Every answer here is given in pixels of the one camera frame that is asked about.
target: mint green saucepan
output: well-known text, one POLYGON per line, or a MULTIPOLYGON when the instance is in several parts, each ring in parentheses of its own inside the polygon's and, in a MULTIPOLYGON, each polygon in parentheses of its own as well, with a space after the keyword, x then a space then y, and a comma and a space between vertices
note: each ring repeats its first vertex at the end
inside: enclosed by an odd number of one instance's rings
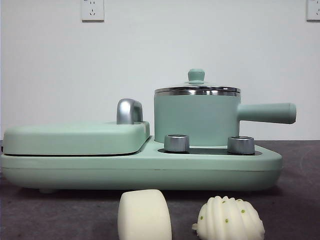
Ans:
POLYGON ((154 94, 155 141, 166 135, 189 136, 191 146, 225 146, 228 137, 239 135, 240 121, 293 124, 293 103, 241 104, 236 87, 216 86, 204 81, 202 69, 191 69, 188 82, 160 88, 154 94))

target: table surface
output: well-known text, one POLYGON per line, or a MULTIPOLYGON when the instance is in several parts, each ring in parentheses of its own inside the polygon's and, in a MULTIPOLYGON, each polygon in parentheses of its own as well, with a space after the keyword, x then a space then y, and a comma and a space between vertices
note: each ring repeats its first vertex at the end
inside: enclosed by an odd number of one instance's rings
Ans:
MULTIPOLYGON (((208 198, 228 196, 250 202, 258 211, 266 240, 320 239, 320 140, 256 141, 280 153, 277 184, 263 191, 162 191, 173 240, 197 240, 191 229, 208 198)), ((1 177, 2 240, 117 240, 121 194, 114 190, 60 190, 42 194, 1 177)))

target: wall socket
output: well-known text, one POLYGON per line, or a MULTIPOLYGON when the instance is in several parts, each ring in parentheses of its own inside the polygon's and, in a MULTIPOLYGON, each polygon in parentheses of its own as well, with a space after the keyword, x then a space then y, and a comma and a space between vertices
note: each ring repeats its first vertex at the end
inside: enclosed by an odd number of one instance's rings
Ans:
POLYGON ((83 22, 103 22, 105 20, 104 0, 81 0, 83 22))
POLYGON ((306 20, 320 22, 320 0, 306 0, 306 20))

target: appliance base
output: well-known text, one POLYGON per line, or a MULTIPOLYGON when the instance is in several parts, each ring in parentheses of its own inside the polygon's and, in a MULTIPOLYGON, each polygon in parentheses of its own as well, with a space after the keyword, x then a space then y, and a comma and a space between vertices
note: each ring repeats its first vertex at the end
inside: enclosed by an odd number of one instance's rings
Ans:
MULTIPOLYGON (((3 175, 13 184, 40 190, 219 190, 258 191, 272 187, 282 156, 255 146, 259 155, 163 153, 150 137, 129 155, 1 156, 3 175)), ((225 149, 226 146, 206 147, 225 149)))

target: white cylindrical food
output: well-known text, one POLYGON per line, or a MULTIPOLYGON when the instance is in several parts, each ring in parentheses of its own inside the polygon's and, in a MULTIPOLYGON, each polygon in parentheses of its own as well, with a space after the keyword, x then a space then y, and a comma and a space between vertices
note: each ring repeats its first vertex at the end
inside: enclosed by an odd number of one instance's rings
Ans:
POLYGON ((156 189, 123 193, 117 222, 120 240, 172 239, 168 206, 156 189))
POLYGON ((263 240, 265 229, 257 211, 242 199, 209 198, 192 225, 201 240, 263 240))

